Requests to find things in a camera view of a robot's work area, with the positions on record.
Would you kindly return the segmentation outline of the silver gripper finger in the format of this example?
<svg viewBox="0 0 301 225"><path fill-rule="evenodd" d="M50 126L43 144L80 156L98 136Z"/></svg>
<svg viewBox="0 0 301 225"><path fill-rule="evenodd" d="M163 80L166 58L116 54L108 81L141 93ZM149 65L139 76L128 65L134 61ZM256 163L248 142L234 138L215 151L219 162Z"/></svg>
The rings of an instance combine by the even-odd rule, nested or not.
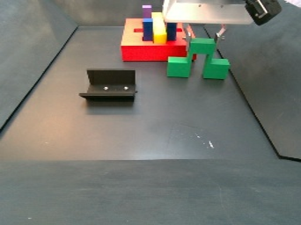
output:
<svg viewBox="0 0 301 225"><path fill-rule="evenodd" d="M183 32L185 32L185 37L183 37L183 39L185 39L186 42L190 42L190 40L191 40L193 37L194 37L194 32L193 32L193 29L191 29L191 27L190 27L190 24L183 23L182 27L183 27Z"/></svg>
<svg viewBox="0 0 301 225"><path fill-rule="evenodd" d="M226 32L227 28L226 25L221 25L219 31L215 33L215 41L221 41L225 39L225 32Z"/></svg>

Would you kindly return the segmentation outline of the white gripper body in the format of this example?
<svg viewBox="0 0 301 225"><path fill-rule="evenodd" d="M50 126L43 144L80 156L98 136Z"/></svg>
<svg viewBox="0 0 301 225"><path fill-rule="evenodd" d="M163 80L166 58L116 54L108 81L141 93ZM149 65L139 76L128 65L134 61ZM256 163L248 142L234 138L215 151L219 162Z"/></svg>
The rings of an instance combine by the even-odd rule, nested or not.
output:
<svg viewBox="0 0 301 225"><path fill-rule="evenodd" d="M166 22L193 24L249 25L244 0L163 0Z"/></svg>

